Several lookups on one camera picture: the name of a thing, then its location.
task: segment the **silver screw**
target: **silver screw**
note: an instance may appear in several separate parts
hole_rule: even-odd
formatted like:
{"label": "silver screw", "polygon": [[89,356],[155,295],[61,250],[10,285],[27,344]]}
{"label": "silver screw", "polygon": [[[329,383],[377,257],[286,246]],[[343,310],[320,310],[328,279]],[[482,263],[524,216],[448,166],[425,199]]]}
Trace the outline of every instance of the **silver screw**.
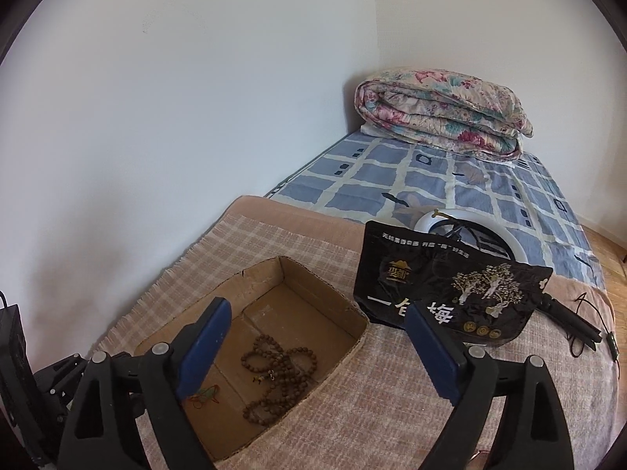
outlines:
{"label": "silver screw", "polygon": [[92,356],[92,362],[96,364],[100,364],[101,362],[104,362],[106,358],[107,358],[107,354],[104,351],[97,351]]}
{"label": "silver screw", "polygon": [[483,358],[485,356],[485,350],[482,347],[470,347],[468,353],[474,358]]}
{"label": "silver screw", "polygon": [[542,357],[538,357],[537,355],[532,355],[531,357],[529,357],[529,362],[531,362],[531,365],[534,367],[544,366],[544,361],[542,360]]}
{"label": "silver screw", "polygon": [[167,343],[157,343],[152,347],[152,353],[155,355],[163,355],[167,353],[167,350],[170,349],[170,346]]}

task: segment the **baseboard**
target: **baseboard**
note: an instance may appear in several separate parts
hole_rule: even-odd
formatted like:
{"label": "baseboard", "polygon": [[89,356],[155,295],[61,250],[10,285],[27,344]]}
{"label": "baseboard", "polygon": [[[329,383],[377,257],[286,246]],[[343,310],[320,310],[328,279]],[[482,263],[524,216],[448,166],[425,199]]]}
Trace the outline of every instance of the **baseboard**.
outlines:
{"label": "baseboard", "polygon": [[579,220],[579,224],[581,224],[582,226],[585,226],[587,228],[590,228],[593,231],[596,231],[599,235],[603,235],[605,238],[611,240],[615,244],[618,244],[623,249],[627,249],[627,240],[624,240],[620,238],[619,236],[614,235],[611,231],[607,231],[606,229],[604,229],[604,227],[600,226],[599,224],[595,222],[592,222],[589,219],[586,219],[583,215],[579,215],[578,213],[576,213],[575,216]]}

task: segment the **wooden floor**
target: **wooden floor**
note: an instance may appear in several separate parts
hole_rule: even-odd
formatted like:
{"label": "wooden floor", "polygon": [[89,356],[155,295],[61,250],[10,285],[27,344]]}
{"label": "wooden floor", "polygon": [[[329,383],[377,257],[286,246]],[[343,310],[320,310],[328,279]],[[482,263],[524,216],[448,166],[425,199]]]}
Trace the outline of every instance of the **wooden floor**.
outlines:
{"label": "wooden floor", "polygon": [[584,232],[592,250],[601,262],[607,295],[614,306],[616,342],[621,352],[618,418],[627,419],[627,264],[623,264],[627,251],[591,229],[584,227]]}

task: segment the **gold logo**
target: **gold logo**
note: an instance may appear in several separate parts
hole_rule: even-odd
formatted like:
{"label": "gold logo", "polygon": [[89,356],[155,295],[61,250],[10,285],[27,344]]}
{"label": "gold logo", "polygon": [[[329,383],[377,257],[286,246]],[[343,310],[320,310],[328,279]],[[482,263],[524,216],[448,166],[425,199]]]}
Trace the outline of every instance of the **gold logo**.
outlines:
{"label": "gold logo", "polygon": [[404,260],[391,261],[388,269],[388,280],[396,282],[407,282],[411,268]]}

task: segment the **blue gripper pad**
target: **blue gripper pad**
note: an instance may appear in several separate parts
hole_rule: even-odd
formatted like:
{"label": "blue gripper pad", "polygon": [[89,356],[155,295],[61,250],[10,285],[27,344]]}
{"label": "blue gripper pad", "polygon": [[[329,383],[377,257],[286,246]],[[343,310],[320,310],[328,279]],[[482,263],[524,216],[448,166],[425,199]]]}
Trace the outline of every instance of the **blue gripper pad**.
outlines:
{"label": "blue gripper pad", "polygon": [[[181,401],[195,394],[203,384],[203,380],[216,358],[217,351],[231,328],[231,304],[227,300],[223,298],[214,299],[205,313],[209,318],[199,329],[198,337],[189,347],[179,366],[176,397]],[[203,316],[196,323],[202,323]]]}
{"label": "blue gripper pad", "polygon": [[407,308],[405,332],[438,395],[456,406],[462,396],[459,382],[467,364],[463,352],[422,304],[414,302]]}

